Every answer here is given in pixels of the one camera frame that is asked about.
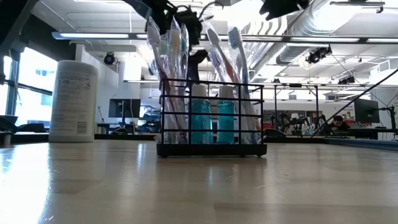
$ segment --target ceiling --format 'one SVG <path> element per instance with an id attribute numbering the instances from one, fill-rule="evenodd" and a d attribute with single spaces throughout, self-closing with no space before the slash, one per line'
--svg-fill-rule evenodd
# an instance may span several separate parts
<path id="1" fill-rule="evenodd" d="M 263 17 L 256 14 L 259 10 L 257 5 L 261 4 L 259 0 L 243 1 L 250 2 L 252 5 L 248 7 L 239 6 L 237 9 L 226 7 L 225 11 L 220 11 L 219 7 L 209 8 L 207 14 L 215 15 L 215 19 L 212 20 L 211 24 L 219 34 L 226 34 L 228 24 L 236 20 L 243 21 L 246 24 L 242 26 L 243 34 L 282 34 L 294 25 L 297 13 L 266 22 Z M 384 1 L 388 5 L 393 0 Z M 211 1 L 179 0 L 171 2 L 175 4 L 188 4 L 191 2 L 191 4 L 195 5 L 193 9 L 199 12 L 205 4 Z M 352 19 L 334 31 L 332 35 L 395 37 L 398 35 L 398 30 L 396 29 L 396 24 L 398 24 L 398 8 L 394 7 L 385 8 L 381 14 L 376 14 L 376 9 L 359 10 L 359 13 L 355 14 Z M 245 11 L 245 15 L 254 16 L 236 15 L 236 13 L 242 14 L 243 11 Z M 141 16 L 135 13 L 130 5 L 125 3 L 105 3 L 102 0 L 40 0 L 32 13 L 62 32 L 144 32 L 146 23 Z M 338 15 L 332 15 L 330 20 L 333 20 L 335 16 Z M 104 49 L 104 46 L 134 45 L 144 58 L 144 61 L 150 60 L 149 49 L 146 46 L 146 41 L 143 40 L 101 40 L 84 42 L 84 44 L 88 51 L 91 51 L 99 59 L 102 59 L 106 53 L 105 50 L 101 50 Z M 264 48 L 264 46 L 272 47 L 271 44 L 246 44 L 247 56 L 251 60 L 254 60 L 255 57 L 253 56 L 260 49 Z M 210 47 L 210 43 L 202 42 L 200 47 L 208 48 Z M 398 57 L 398 45 L 334 44 L 331 48 L 336 58 L 328 56 L 310 69 L 302 67 L 300 60 L 302 61 L 303 57 L 301 59 L 299 57 L 298 60 L 289 66 L 282 67 L 280 65 L 266 64 L 262 68 L 257 68 L 257 76 L 252 81 L 257 79 L 262 82 L 270 82 L 276 77 L 283 80 L 283 82 L 336 83 L 338 75 L 342 74 L 345 69 L 353 69 L 357 79 L 365 82 L 369 76 L 369 69 L 390 58 Z M 128 55 L 128 52 L 116 52 L 116 56 L 119 58 L 124 58 L 126 55 Z M 200 64 L 199 69 L 201 70 L 200 78 L 204 80 L 210 77 L 213 71 L 211 63 L 207 61 Z M 146 78 L 150 78 L 147 67 L 144 67 L 142 71 Z"/>

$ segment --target white container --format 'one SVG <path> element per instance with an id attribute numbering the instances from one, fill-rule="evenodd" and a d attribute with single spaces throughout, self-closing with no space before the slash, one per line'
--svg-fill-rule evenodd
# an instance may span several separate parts
<path id="1" fill-rule="evenodd" d="M 50 142 L 94 141 L 98 69 L 59 61 L 53 91 Z"/>

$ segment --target person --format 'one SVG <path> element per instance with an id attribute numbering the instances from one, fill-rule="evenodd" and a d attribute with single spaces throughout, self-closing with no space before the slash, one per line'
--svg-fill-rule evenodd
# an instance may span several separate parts
<path id="1" fill-rule="evenodd" d="M 347 131 L 349 126 L 347 123 L 344 122 L 342 116 L 337 115 L 333 118 L 333 121 L 330 124 L 325 125 L 323 128 L 323 132 L 325 134 L 330 134 L 335 131 Z"/>

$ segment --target ceiling duct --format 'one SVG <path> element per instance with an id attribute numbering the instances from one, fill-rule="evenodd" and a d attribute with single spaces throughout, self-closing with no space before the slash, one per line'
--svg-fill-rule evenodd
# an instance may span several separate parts
<path id="1" fill-rule="evenodd" d="M 285 35 L 328 36 L 356 14 L 357 7 L 333 6 L 330 2 L 330 0 L 314 0 Z M 308 47 L 274 44 L 255 70 L 259 71 L 267 63 L 288 65 L 307 50 Z"/>

